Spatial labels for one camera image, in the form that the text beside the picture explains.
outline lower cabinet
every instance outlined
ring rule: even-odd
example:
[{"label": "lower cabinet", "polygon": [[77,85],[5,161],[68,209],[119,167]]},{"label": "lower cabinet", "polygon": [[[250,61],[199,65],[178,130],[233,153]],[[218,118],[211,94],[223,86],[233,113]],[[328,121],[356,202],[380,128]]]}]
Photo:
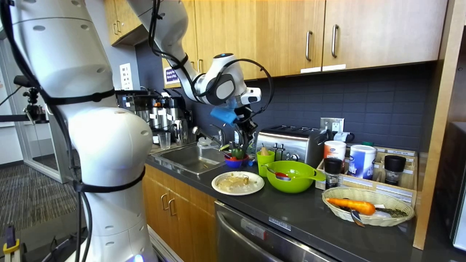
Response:
[{"label": "lower cabinet", "polygon": [[148,225],[183,261],[217,261],[214,198],[149,165],[143,191]]}]

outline blue and white container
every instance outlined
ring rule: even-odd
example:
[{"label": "blue and white container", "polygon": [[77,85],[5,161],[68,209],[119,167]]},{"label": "blue and white container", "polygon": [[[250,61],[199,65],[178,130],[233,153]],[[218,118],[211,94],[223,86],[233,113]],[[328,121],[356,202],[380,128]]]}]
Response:
[{"label": "blue and white container", "polygon": [[377,150],[372,146],[352,145],[349,152],[349,175],[372,180],[376,152]]}]

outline cabinet handle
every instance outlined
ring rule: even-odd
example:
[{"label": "cabinet handle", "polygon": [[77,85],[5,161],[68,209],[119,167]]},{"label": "cabinet handle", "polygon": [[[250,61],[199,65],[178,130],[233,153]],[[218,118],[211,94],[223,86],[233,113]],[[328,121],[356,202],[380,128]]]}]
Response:
[{"label": "cabinet handle", "polygon": [[[174,213],[171,211],[171,203],[173,202],[173,209],[174,209]],[[170,201],[168,201],[168,207],[170,208],[170,215],[171,216],[174,216],[176,215],[176,209],[175,209],[175,199],[172,199]]]},{"label": "cabinet handle", "polygon": [[119,33],[121,33],[120,27],[118,26],[119,24],[120,24],[120,21],[117,20],[117,21],[116,21],[116,27],[117,27],[116,30],[117,30]]},{"label": "cabinet handle", "polygon": [[340,27],[335,24],[333,25],[333,36],[332,36],[332,56],[334,58],[336,58],[336,54],[335,54],[335,42],[336,42],[336,31],[339,29]]},{"label": "cabinet handle", "polygon": [[309,38],[311,37],[312,35],[312,31],[308,31],[306,33],[306,59],[308,61],[311,61],[311,59],[309,58]]},{"label": "cabinet handle", "polygon": [[200,66],[201,62],[204,63],[204,61],[202,59],[198,59],[198,71],[199,71],[199,73],[202,73],[202,69],[201,69],[201,66]]},{"label": "cabinet handle", "polygon": [[166,197],[166,196],[167,196],[167,194],[163,194],[162,197],[160,198],[160,200],[162,201],[162,208],[163,208],[164,210],[167,210],[167,209],[168,209],[168,206],[165,207],[165,202],[164,202],[164,197]]},{"label": "cabinet handle", "polygon": [[117,33],[116,30],[115,30],[115,26],[117,26],[117,24],[113,23],[113,33],[116,34],[116,35],[118,35],[118,33]]}]

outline toaster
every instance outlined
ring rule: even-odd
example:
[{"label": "toaster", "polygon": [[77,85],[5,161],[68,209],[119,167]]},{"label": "toaster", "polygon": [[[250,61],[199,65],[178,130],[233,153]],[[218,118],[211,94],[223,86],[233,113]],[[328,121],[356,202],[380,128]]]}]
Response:
[{"label": "toaster", "polygon": [[299,161],[317,168],[323,158],[323,146],[330,140],[328,130],[278,125],[262,129],[257,135],[256,152],[265,146],[275,152],[275,161]]}]

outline white plate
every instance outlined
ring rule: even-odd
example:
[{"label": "white plate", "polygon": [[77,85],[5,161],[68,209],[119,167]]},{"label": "white plate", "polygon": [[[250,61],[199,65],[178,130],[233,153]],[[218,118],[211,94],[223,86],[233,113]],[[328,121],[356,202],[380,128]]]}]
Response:
[{"label": "white plate", "polygon": [[[244,177],[244,175],[248,176],[249,178],[249,183],[251,184],[256,184],[257,186],[254,186],[252,188],[250,188],[249,190],[245,190],[244,192],[241,192],[241,193],[234,193],[234,192],[228,192],[228,191],[225,191],[225,190],[222,190],[220,189],[218,186],[217,186],[217,181],[219,181],[220,179],[224,179],[226,177],[230,177],[231,175],[233,174],[233,176],[235,177]],[[212,187],[222,193],[222,194],[226,194],[226,195],[232,195],[232,196],[242,196],[242,195],[249,195],[249,194],[252,194],[252,193],[255,193],[259,190],[261,190],[263,187],[264,187],[264,179],[262,177],[260,177],[259,175],[256,175],[254,173],[251,173],[251,172],[245,172],[245,171],[231,171],[231,172],[226,172],[226,173],[223,173],[223,174],[220,174],[218,176],[216,176],[213,180],[212,180]]]}]

